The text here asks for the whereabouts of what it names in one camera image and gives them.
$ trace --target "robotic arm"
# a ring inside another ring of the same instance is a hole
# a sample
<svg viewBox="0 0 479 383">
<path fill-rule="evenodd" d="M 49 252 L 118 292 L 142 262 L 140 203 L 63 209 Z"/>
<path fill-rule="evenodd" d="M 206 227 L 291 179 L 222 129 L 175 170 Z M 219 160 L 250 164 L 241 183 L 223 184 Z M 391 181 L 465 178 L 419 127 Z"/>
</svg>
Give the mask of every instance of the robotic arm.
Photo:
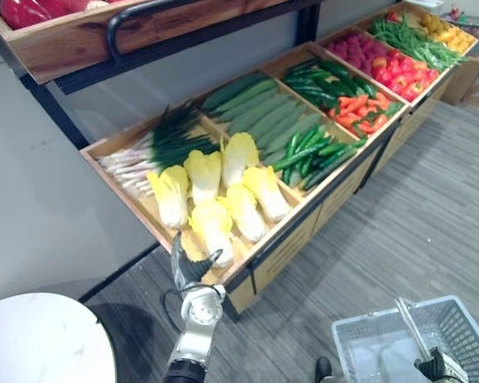
<svg viewBox="0 0 479 383">
<path fill-rule="evenodd" d="M 182 247 L 180 232 L 172 242 L 172 276 L 177 292 L 184 296 L 181 307 L 184 329 L 170 356 L 164 383 L 204 382 L 226 292 L 222 285 L 202 285 L 200 280 L 221 252 L 215 252 L 204 261 L 193 262 Z"/>
</svg>

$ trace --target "white round table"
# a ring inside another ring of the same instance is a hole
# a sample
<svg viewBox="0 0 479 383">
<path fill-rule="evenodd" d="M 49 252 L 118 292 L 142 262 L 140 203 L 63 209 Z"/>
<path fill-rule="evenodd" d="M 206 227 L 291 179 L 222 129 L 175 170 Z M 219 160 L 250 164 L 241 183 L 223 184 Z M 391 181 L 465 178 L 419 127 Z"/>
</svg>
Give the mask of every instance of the white round table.
<svg viewBox="0 0 479 383">
<path fill-rule="evenodd" d="M 0 301 L 0 383 L 115 383 L 113 349 L 96 316 L 57 294 Z"/>
</svg>

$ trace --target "white wall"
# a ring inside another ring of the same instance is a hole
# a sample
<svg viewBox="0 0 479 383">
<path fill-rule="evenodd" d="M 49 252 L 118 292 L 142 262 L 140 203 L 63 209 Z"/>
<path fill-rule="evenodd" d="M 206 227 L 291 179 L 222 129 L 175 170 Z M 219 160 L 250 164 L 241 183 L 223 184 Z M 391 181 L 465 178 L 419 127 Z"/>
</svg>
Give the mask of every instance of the white wall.
<svg viewBox="0 0 479 383">
<path fill-rule="evenodd" d="M 376 0 L 366 8 L 362 0 L 329 0 L 323 4 L 319 33 L 388 3 Z M 61 97 L 61 102 L 94 141 L 290 49 L 295 27 L 296 14 L 283 15 Z M 0 298 L 32 290 L 76 298 L 152 241 L 0 64 Z"/>
</svg>

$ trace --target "gray carpet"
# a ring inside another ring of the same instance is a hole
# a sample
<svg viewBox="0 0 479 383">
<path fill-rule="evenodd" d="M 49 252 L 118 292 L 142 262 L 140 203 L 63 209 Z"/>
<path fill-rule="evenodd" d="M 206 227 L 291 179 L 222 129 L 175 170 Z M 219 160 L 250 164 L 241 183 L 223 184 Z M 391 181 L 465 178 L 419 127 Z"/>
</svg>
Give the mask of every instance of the gray carpet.
<svg viewBox="0 0 479 383">
<path fill-rule="evenodd" d="M 87 302 L 119 383 L 160 381 L 176 340 L 158 302 L 169 287 L 156 251 Z M 220 323 L 207 381 L 311 381 L 318 355 L 339 366 L 333 321 L 449 294 L 479 324 L 479 112 L 440 104 L 239 323 Z"/>
</svg>

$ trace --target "basket handle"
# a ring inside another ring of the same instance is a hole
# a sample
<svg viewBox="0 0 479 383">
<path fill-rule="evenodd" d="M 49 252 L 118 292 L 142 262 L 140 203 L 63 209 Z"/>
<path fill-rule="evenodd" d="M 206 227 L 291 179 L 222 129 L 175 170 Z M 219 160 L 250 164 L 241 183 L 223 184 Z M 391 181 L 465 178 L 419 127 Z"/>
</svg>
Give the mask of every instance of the basket handle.
<svg viewBox="0 0 479 383">
<path fill-rule="evenodd" d="M 154 12 L 170 10 L 171 8 L 185 6 L 199 1 L 201 0 L 152 0 L 150 2 L 143 2 L 142 4 L 130 6 L 129 8 L 125 8 L 114 14 L 106 26 L 105 37 L 106 47 L 109 51 L 110 57 L 115 61 L 115 65 L 122 65 L 121 52 L 119 52 L 119 48 L 117 47 L 117 31 L 123 22 L 126 22 L 131 18 L 138 18 Z"/>
<path fill-rule="evenodd" d="M 408 311 L 408 308 L 406 307 L 405 302 L 401 297 L 398 299 L 394 300 L 396 302 L 396 306 L 399 309 L 399 312 L 401 313 L 402 320 L 405 321 L 406 325 L 408 326 L 408 329 L 410 330 L 412 336 L 414 337 L 414 340 L 417 342 L 418 349 L 421 351 L 421 355 L 424 358 L 424 361 L 430 361 L 433 359 L 431 357 L 430 351 L 426 348 L 426 345 L 424 344 L 424 340 L 422 339 L 421 333 L 419 332 L 417 325 L 414 322 L 414 319 L 410 315 L 410 312 Z"/>
</svg>

